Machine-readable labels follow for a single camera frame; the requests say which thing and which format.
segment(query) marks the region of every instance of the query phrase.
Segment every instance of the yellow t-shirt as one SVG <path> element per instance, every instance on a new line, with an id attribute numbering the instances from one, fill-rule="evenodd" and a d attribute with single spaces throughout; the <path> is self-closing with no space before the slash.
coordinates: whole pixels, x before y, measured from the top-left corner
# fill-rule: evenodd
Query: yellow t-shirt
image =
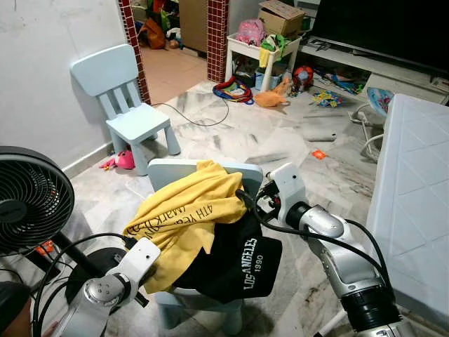
<path id="1" fill-rule="evenodd" d="M 241 173 L 228 174 L 212 160 L 199 161 L 196 172 L 160 189 L 139 207 L 124 235 L 147 237 L 161 249 L 147 293 L 169 288 L 190 266 L 201 247 L 206 253 L 215 223 L 235 223 L 246 212 L 235 196 Z"/>

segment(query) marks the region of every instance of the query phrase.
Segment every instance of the cardboard box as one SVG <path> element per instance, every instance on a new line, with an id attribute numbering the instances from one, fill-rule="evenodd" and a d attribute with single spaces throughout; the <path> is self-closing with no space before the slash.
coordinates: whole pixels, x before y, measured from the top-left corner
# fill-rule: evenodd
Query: cardboard box
<path id="1" fill-rule="evenodd" d="M 301 32 L 305 12 L 278 0 L 268 0 L 259 4 L 259 19 L 264 23 L 267 34 L 296 37 Z"/>

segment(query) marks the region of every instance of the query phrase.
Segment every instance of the person's hand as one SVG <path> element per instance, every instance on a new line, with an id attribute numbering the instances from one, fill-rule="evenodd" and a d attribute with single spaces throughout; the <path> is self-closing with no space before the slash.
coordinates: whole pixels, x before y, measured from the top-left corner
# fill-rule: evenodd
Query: person's hand
<path id="1" fill-rule="evenodd" d="M 52 333 L 55 332 L 58 322 L 53 322 L 48 329 L 43 333 L 42 337 L 51 337 Z"/>

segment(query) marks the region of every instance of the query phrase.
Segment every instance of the television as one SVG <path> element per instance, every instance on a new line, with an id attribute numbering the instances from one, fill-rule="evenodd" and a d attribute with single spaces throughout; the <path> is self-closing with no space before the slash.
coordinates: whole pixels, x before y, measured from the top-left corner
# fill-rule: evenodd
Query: television
<path id="1" fill-rule="evenodd" d="M 311 37 L 449 74 L 449 13 L 443 2 L 321 0 Z"/>

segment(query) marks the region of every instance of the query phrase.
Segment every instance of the plastic bag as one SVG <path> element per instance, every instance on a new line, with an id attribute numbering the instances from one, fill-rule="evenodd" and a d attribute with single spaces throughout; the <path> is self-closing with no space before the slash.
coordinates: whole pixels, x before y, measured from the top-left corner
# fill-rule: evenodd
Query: plastic bag
<path id="1" fill-rule="evenodd" d="M 138 39 L 148 44 L 151 49 L 162 49 L 166 46 L 166 37 L 162 29 L 151 18 L 140 29 Z"/>
<path id="2" fill-rule="evenodd" d="M 260 46 L 265 38 L 265 30 L 262 21 L 259 19 L 249 19 L 240 22 L 237 40 L 253 46 Z"/>

